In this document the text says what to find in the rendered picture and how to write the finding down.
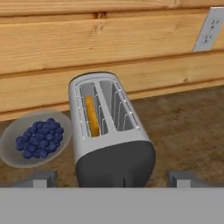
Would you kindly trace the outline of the golden bread slice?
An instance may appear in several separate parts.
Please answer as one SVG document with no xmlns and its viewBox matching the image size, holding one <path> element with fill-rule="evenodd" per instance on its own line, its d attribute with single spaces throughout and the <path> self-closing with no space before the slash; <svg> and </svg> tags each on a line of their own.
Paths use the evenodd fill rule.
<svg viewBox="0 0 224 224">
<path fill-rule="evenodd" d="M 100 135 L 98 120 L 95 112 L 95 105 L 93 98 L 89 95 L 86 97 L 86 109 L 89 120 L 89 126 L 92 137 L 98 137 Z"/>
</svg>

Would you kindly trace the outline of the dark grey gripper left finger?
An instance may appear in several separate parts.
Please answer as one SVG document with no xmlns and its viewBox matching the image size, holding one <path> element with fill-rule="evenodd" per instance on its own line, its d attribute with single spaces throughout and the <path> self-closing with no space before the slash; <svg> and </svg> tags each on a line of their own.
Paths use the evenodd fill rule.
<svg viewBox="0 0 224 224">
<path fill-rule="evenodd" d="M 34 171 L 29 177 L 13 183 L 12 187 L 23 188 L 51 188 L 57 186 L 58 173 L 56 171 Z"/>
</svg>

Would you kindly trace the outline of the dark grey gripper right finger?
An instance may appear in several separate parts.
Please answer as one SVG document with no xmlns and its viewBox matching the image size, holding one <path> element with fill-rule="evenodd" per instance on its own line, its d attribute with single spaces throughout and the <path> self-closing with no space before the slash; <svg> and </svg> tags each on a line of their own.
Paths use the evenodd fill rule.
<svg viewBox="0 0 224 224">
<path fill-rule="evenodd" d="M 189 171 L 169 171 L 167 173 L 167 186 L 176 188 L 204 188 L 212 185 L 197 178 Z"/>
</svg>

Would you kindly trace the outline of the silver two-slot toaster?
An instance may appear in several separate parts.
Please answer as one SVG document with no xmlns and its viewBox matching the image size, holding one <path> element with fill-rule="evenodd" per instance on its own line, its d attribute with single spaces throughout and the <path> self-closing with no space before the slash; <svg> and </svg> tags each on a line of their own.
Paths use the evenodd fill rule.
<svg viewBox="0 0 224 224">
<path fill-rule="evenodd" d="M 84 73 L 68 86 L 76 177 L 80 187 L 144 187 L 156 152 L 117 76 Z M 86 97 L 91 96 L 99 136 L 91 136 Z"/>
</svg>

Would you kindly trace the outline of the white wall socket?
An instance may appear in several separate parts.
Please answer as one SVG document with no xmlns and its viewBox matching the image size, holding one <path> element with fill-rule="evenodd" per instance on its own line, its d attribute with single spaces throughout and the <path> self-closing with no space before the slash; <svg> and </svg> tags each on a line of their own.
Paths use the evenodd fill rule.
<svg viewBox="0 0 224 224">
<path fill-rule="evenodd" d="M 193 51 L 210 51 L 224 22 L 224 7 L 211 7 L 201 27 Z"/>
</svg>

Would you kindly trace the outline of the blueberries heap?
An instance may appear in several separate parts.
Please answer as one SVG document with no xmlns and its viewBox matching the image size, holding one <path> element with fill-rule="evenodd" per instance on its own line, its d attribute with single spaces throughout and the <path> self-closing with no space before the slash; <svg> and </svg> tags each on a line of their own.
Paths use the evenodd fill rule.
<svg viewBox="0 0 224 224">
<path fill-rule="evenodd" d="M 37 121 L 23 135 L 17 136 L 16 149 L 25 159 L 47 158 L 60 147 L 64 133 L 64 128 L 52 117 Z"/>
</svg>

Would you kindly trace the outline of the grey bowl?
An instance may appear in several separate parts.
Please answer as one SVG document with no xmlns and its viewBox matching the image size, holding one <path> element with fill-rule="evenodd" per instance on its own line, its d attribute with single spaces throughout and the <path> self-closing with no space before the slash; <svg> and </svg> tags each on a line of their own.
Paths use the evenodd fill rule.
<svg viewBox="0 0 224 224">
<path fill-rule="evenodd" d="M 16 138 L 21 136 L 33 123 L 54 118 L 64 129 L 63 139 L 59 148 L 46 158 L 23 157 L 21 151 L 16 149 Z M 37 110 L 25 114 L 12 122 L 0 137 L 0 158 L 14 168 L 33 168 L 55 159 L 69 144 L 72 135 L 71 121 L 68 116 L 57 110 Z"/>
</svg>

